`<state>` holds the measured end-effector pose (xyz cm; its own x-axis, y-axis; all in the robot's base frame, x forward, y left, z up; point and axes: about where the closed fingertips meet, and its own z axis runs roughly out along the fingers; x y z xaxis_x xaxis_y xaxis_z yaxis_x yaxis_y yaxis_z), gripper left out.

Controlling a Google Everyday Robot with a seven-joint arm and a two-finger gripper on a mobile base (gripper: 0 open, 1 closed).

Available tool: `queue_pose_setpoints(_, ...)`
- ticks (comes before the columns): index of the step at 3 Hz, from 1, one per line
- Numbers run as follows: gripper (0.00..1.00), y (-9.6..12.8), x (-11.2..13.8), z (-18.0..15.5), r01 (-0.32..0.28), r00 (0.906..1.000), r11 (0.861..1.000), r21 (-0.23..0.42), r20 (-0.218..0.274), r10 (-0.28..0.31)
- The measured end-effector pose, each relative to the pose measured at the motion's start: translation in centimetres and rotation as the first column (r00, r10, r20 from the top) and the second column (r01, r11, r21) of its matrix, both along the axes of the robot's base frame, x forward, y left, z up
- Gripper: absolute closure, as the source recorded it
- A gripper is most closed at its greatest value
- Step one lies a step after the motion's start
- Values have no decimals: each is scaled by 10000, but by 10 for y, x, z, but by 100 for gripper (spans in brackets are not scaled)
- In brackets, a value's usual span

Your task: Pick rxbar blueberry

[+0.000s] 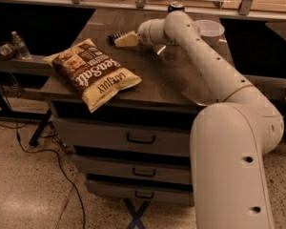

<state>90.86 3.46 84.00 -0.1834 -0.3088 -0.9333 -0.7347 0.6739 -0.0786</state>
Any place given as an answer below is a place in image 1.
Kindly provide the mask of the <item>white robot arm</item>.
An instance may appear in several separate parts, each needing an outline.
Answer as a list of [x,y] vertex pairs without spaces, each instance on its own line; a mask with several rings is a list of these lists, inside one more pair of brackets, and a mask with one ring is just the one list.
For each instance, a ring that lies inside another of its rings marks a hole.
[[263,157],[283,136],[277,108],[205,42],[201,27],[182,10],[145,21],[114,43],[181,47],[215,98],[191,129],[196,228],[275,229]]

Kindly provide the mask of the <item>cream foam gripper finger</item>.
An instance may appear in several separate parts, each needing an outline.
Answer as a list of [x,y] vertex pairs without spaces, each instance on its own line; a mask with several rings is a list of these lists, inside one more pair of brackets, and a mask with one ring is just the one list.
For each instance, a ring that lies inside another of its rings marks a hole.
[[135,31],[118,34],[113,40],[114,45],[119,48],[135,47],[138,45],[138,38]]

